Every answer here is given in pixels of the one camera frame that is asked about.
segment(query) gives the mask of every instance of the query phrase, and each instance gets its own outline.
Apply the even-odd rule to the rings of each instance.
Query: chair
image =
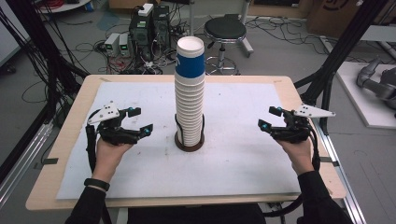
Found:
[[[212,48],[215,42],[221,44],[219,56],[206,59],[205,63],[215,68],[213,71],[208,72],[208,74],[220,73],[222,75],[239,75],[236,63],[224,57],[225,45],[239,43],[247,34],[247,29],[245,25],[238,20],[238,15],[226,15],[207,21],[205,23],[204,33],[206,37],[212,40],[212,43],[207,46],[208,49]]]

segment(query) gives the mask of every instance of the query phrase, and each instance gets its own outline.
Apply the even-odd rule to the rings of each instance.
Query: black sleeve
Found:
[[[103,191],[86,187],[65,224],[98,224],[105,197]]]
[[[304,173],[298,176],[298,180],[304,208],[304,216],[298,219],[298,224],[353,224],[343,209],[330,197],[319,172]]]

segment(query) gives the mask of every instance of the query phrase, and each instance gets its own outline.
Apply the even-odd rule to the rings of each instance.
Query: robotic hand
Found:
[[[88,124],[91,125],[95,122],[100,122],[97,132],[108,143],[113,145],[136,144],[138,140],[151,135],[153,125],[150,124],[140,128],[139,131],[134,131],[121,128],[121,122],[127,115],[130,118],[139,114],[141,114],[139,107],[118,110],[116,105],[110,102],[110,104],[105,105],[101,110],[93,112],[88,119]]]
[[[286,127],[273,127],[270,123],[259,119],[259,127],[263,132],[269,133],[275,140],[283,140],[291,143],[305,141],[311,132],[312,127],[308,118],[333,117],[333,112],[318,109],[310,105],[301,105],[297,110],[284,110],[281,107],[270,106],[269,112],[273,115],[281,116],[286,121]]]

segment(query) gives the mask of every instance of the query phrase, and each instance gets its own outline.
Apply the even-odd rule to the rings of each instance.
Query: metal bracket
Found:
[[[108,119],[114,119],[120,116],[115,103],[110,101],[110,104],[105,105],[99,112],[97,112],[91,119],[88,120],[89,124],[101,122]]]
[[[294,110],[294,115],[305,118],[327,118],[334,117],[335,113],[319,109],[312,105],[301,104],[298,109]]]

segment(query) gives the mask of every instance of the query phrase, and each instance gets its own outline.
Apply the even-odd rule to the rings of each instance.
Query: wrist strap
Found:
[[[102,180],[98,180],[98,179],[92,179],[92,178],[87,178],[84,181],[84,185],[85,186],[96,186],[98,188],[104,189],[105,191],[108,191],[108,189],[110,188],[110,185],[108,183],[106,183],[105,181]]]

